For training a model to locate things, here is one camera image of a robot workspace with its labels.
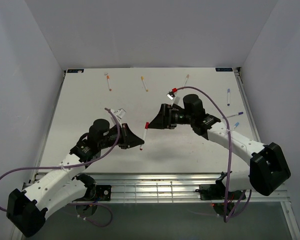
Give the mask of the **red white marker body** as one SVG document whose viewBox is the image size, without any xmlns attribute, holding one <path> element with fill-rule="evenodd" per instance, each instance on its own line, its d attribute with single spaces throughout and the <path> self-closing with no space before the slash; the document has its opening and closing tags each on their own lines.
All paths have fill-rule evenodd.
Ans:
<svg viewBox="0 0 300 240">
<path fill-rule="evenodd" d="M 140 147 L 139 147 L 140 151 L 142 151 L 143 148 L 144 148 L 144 145 L 145 145 L 145 142 L 146 142 L 146 136 L 147 136 L 147 132 L 148 132 L 148 127 L 149 127 L 149 122 L 146 122 L 145 126 L 144 126 L 143 136 L 142 136 L 143 144 L 141 144 Z"/>
</svg>

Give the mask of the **orange capped white marker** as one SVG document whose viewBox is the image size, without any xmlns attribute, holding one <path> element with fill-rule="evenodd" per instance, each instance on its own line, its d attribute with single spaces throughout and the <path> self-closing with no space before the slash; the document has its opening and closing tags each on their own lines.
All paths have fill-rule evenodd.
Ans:
<svg viewBox="0 0 300 240">
<path fill-rule="evenodd" d="M 106 80 L 107 80 L 108 89 L 111 92 L 112 91 L 112 87 L 111 87 L 110 76 L 109 75 L 106 75 Z"/>
</svg>

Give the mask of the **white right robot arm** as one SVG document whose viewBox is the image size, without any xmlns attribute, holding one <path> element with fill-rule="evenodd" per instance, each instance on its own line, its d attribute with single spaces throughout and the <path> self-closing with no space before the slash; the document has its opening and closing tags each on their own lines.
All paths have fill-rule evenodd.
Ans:
<svg viewBox="0 0 300 240">
<path fill-rule="evenodd" d="M 291 177 L 291 171 L 282 148 L 272 142 L 264 144 L 227 129 L 217 117 L 206 113 L 203 102 L 196 94 L 183 98 L 183 107 L 161 104 L 157 116 L 148 124 L 150 129 L 174 129 L 190 125 L 198 136 L 214 142 L 238 156 L 248 170 L 228 171 L 216 180 L 216 194 L 227 199 L 236 191 L 255 190 L 269 196 Z"/>
</svg>

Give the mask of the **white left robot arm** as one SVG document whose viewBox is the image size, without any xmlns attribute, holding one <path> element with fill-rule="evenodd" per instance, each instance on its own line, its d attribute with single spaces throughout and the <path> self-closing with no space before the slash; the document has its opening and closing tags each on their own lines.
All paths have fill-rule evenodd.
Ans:
<svg viewBox="0 0 300 240">
<path fill-rule="evenodd" d="M 57 169 L 48 172 L 24 190 L 13 190 L 8 196 L 7 218 L 23 233 L 32 237 L 48 217 L 75 200 L 92 201 L 96 184 L 84 173 L 90 162 L 107 148 L 134 148 L 144 144 L 127 123 L 110 126 L 105 119 L 97 119 L 69 151 Z"/>
</svg>

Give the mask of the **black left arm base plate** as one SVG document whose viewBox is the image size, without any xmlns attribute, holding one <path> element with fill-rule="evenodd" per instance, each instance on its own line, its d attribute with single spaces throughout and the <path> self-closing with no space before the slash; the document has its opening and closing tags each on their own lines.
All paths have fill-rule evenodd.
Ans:
<svg viewBox="0 0 300 240">
<path fill-rule="evenodd" d="M 111 185 L 93 185 L 88 187 L 84 195 L 84 199 L 87 201 L 99 202 L 110 201 L 112 193 Z"/>
</svg>

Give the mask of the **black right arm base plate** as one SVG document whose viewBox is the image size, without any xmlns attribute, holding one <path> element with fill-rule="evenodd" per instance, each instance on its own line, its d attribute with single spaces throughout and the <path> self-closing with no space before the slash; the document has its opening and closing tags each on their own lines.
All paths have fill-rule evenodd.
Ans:
<svg viewBox="0 0 300 240">
<path fill-rule="evenodd" d="M 198 189 L 195 190 L 196 193 L 200 195 L 201 200 L 224 200 L 225 199 L 226 187 L 220 184 L 201 184 Z M 242 199 L 246 199 L 246 194 L 243 191 L 228 191 L 227 199 L 230 200 L 239 200 L 243 195 Z"/>
</svg>

